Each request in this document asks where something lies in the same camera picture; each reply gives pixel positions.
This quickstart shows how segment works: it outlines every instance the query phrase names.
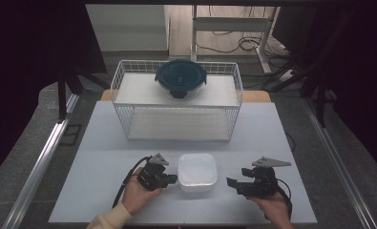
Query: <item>food container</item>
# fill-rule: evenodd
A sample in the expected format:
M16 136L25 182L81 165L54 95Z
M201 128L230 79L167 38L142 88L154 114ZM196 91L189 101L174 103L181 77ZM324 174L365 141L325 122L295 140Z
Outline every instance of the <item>food container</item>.
M184 192L207 192L218 180L215 158L209 154L186 154L178 160L178 182Z
M156 72L155 81L175 100L190 100L206 84L206 70L190 60L173 60L163 64Z

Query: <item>white tabletop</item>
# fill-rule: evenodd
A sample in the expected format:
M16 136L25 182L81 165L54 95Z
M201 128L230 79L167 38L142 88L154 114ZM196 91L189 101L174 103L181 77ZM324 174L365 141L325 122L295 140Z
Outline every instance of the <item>white tabletop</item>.
M144 156L161 153L176 174L183 154L208 153L217 162L218 181L207 193L184 193L177 184L149 202L133 225L251 225L269 222L260 208L226 185L226 177L252 181L241 168L262 156L289 161L275 168L292 191L294 223L317 222L273 103L242 104L230 142L128 141L111 102L97 102L50 222L89 222L111 209L121 181Z

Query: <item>person's hand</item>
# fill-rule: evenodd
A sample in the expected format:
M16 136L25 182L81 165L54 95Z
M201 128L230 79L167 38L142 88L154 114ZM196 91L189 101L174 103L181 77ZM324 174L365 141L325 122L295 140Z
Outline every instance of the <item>person's hand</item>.
M274 194L270 198L246 197L259 204L265 215L272 224L279 229L292 229L293 225L289 220L288 208L280 193Z
M123 194L122 204L131 215L138 212L147 201L161 194L162 189L157 188L154 191L148 191L137 181L137 175L142 168L138 168L126 184Z

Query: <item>white wire basket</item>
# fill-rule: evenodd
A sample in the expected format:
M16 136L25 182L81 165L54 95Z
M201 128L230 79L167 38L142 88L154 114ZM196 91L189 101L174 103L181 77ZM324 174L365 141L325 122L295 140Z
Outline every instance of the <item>white wire basket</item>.
M229 141L242 102L236 63L197 62L206 84L190 100L167 96L155 81L167 61L122 60L111 85L111 99L128 139Z

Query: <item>white plastic container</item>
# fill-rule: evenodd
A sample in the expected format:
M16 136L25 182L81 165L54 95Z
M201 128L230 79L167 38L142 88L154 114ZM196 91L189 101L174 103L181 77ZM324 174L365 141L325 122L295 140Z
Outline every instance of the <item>white plastic container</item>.
M186 154L178 160L178 182L184 192L211 191L218 180L215 158L209 154Z

